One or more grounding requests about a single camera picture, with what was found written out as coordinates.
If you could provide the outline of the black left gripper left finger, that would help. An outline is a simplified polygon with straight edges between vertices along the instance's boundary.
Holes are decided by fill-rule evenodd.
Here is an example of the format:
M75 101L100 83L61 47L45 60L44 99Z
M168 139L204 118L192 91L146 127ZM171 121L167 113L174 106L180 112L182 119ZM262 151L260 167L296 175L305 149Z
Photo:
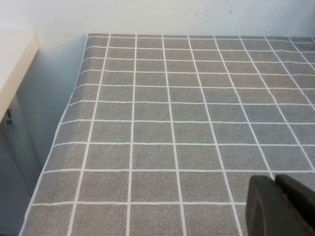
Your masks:
M267 176L250 178L245 218L250 236L304 236L287 198Z

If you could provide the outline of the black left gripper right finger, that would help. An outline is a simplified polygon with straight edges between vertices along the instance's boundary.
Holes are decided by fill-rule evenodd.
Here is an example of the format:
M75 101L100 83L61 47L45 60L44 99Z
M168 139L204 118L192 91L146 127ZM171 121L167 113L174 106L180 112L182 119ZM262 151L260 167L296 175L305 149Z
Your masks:
M315 192L289 175L278 174L275 182L287 198L291 211L302 226L303 234L314 236Z

